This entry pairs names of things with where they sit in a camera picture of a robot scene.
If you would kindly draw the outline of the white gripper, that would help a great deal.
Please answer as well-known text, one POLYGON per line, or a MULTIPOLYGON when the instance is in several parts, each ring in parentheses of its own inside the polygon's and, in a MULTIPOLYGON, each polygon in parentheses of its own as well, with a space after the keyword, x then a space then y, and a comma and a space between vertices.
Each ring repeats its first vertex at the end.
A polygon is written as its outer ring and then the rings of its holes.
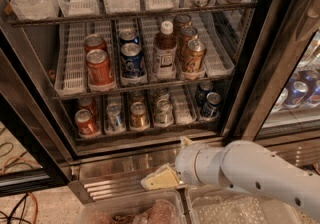
POLYGON ((184 148, 175 158, 176 171, 168 164, 161 166, 141 180, 146 190, 174 188, 179 185, 179 178, 185 184, 196 186, 227 187, 230 184, 221 169, 223 147, 193 143, 185 136, 180 137, 180 142, 184 148))

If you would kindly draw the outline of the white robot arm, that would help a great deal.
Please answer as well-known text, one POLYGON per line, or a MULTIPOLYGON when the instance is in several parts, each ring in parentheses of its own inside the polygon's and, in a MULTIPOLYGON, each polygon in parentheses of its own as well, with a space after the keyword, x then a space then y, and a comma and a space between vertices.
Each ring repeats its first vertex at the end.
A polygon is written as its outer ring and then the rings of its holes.
POLYGON ((225 147, 181 139, 173 165, 141 180, 147 190, 213 185, 287 203, 320 221, 320 176, 302 170, 265 147, 237 140, 225 147))

